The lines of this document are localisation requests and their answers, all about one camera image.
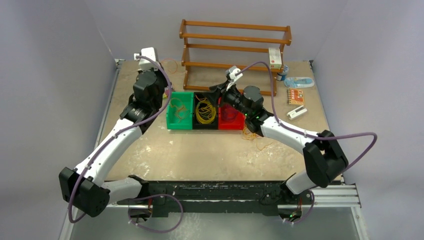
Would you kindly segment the white red carton box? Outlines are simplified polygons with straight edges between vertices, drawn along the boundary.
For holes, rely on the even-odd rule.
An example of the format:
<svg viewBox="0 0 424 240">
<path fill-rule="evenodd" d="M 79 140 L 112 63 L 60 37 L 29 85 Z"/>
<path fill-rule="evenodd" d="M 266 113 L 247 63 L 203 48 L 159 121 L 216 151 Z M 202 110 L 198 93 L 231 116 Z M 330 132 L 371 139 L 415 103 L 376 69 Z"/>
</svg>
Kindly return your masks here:
<svg viewBox="0 0 424 240">
<path fill-rule="evenodd" d="M 271 69 L 281 70 L 283 66 L 281 49 L 278 47 L 268 48 L 269 67 Z"/>
</svg>

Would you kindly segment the green plastic bin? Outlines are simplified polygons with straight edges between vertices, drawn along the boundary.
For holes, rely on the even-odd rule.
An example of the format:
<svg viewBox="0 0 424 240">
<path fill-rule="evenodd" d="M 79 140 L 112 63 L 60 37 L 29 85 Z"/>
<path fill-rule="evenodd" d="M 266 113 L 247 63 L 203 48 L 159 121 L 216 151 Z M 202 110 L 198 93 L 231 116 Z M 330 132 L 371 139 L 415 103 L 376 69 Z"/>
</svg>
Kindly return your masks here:
<svg viewBox="0 0 424 240">
<path fill-rule="evenodd" d="M 166 110 L 166 126 L 168 130 L 192 130 L 193 92 L 174 91 Z"/>
</svg>

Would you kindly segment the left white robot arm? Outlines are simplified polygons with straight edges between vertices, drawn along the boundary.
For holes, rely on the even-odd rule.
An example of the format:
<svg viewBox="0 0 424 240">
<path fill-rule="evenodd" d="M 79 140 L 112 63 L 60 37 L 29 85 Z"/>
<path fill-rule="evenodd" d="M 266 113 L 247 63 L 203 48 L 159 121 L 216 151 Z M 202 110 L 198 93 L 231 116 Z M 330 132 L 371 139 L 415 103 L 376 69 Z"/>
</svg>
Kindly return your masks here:
<svg viewBox="0 0 424 240">
<path fill-rule="evenodd" d="M 128 176 L 112 182 L 105 179 L 123 153 L 166 109 L 163 94 L 171 86 L 161 66 L 139 71 L 128 105 L 107 137 L 76 167 L 64 167 L 59 173 L 61 194 L 68 203 L 71 223 L 85 215 L 96 217 L 114 202 L 131 199 L 142 205 L 148 201 L 149 191 L 139 177 Z"/>
</svg>

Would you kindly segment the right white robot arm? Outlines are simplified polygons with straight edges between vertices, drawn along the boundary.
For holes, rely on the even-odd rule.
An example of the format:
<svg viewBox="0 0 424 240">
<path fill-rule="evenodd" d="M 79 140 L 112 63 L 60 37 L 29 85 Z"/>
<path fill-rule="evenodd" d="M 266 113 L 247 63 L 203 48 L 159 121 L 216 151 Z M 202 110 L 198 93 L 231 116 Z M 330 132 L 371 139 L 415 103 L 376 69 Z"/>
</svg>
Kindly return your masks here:
<svg viewBox="0 0 424 240">
<path fill-rule="evenodd" d="M 247 128 L 261 137 L 276 140 L 303 155 L 305 170 L 294 174 L 282 185 L 280 196 L 288 204 L 300 198 L 302 192 L 315 186 L 325 188 L 349 165 L 333 133 L 308 131 L 286 123 L 267 111 L 264 98 L 256 86 L 243 91 L 224 82 L 209 87 L 205 97 L 214 106 L 230 105 L 245 117 Z"/>
</svg>

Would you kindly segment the white usb charger block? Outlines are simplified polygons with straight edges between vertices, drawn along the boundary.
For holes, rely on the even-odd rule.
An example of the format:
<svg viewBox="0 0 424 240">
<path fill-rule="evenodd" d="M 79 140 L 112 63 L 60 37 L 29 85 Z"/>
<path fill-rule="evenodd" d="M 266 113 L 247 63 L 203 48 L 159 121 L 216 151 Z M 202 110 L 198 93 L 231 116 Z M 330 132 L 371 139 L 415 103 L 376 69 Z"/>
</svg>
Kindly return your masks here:
<svg viewBox="0 0 424 240">
<path fill-rule="evenodd" d="M 291 111 L 289 111 L 286 116 L 289 120 L 294 120 L 300 116 L 302 116 L 303 114 L 307 113 L 308 110 L 303 106 L 299 106 Z"/>
</svg>

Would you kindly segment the red plastic bin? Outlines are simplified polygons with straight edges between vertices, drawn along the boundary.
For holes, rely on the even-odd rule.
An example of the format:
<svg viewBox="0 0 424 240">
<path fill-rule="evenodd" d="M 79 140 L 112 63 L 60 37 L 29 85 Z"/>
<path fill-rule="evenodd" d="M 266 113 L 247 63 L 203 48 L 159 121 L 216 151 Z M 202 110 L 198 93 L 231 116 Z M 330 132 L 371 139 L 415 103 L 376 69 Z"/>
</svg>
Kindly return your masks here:
<svg viewBox="0 0 424 240">
<path fill-rule="evenodd" d="M 218 129 L 219 130 L 243 130 L 245 116 L 228 103 L 224 103 L 218 108 Z"/>
</svg>

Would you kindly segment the orange snack packet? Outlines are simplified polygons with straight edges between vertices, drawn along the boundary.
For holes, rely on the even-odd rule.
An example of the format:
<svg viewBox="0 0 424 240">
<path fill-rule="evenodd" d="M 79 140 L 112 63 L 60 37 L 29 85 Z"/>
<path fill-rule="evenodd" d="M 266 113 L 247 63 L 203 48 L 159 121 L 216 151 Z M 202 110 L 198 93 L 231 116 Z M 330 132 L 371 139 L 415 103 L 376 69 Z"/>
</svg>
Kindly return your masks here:
<svg viewBox="0 0 424 240">
<path fill-rule="evenodd" d="M 301 89 L 288 88 L 287 89 L 287 103 L 289 105 L 302 106 L 305 104 L 305 95 Z"/>
</svg>

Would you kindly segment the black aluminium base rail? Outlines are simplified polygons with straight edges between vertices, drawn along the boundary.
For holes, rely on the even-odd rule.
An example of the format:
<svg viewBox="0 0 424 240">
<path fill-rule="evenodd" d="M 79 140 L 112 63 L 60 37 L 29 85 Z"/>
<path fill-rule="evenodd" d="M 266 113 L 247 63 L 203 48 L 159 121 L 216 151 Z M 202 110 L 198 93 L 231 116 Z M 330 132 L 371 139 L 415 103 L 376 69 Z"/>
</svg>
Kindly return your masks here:
<svg viewBox="0 0 424 240">
<path fill-rule="evenodd" d="M 282 181 L 147 181 L 131 175 L 96 185 L 89 180 L 61 184 L 63 198 L 96 217 L 107 206 L 144 210 L 154 218 L 170 213 L 262 214 L 297 221 L 310 208 L 351 208 L 361 205 L 354 185 L 339 182 L 298 195 Z"/>
</svg>

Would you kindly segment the black plastic bin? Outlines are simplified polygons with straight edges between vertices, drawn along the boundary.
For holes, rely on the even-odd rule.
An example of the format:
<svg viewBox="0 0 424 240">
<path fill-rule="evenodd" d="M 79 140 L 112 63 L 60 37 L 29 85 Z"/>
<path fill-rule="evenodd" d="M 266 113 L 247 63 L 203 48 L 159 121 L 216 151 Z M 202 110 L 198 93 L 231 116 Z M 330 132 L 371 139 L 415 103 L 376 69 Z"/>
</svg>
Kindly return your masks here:
<svg viewBox="0 0 424 240">
<path fill-rule="evenodd" d="M 202 92 L 194 92 L 192 128 L 194 130 L 218 130 L 218 122 L 218 108 L 214 107 Z"/>
</svg>

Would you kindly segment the wooden two-tier shelf rack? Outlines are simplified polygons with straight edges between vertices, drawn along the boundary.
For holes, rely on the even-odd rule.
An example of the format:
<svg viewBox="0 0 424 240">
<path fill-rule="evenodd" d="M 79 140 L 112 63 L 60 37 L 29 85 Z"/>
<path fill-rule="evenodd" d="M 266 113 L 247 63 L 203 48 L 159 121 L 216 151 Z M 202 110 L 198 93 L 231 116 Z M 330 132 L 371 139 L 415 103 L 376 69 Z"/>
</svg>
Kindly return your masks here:
<svg viewBox="0 0 424 240">
<path fill-rule="evenodd" d="M 195 85 L 189 79 L 193 68 L 229 69 L 236 65 L 243 69 L 252 62 L 265 61 L 274 78 L 283 71 L 269 60 L 269 48 L 276 48 L 283 57 L 284 48 L 292 43 L 289 25 L 258 25 L 227 22 L 185 20 L 179 27 L 183 40 L 181 66 L 184 67 L 184 90 L 206 91 L 208 87 Z"/>
</svg>

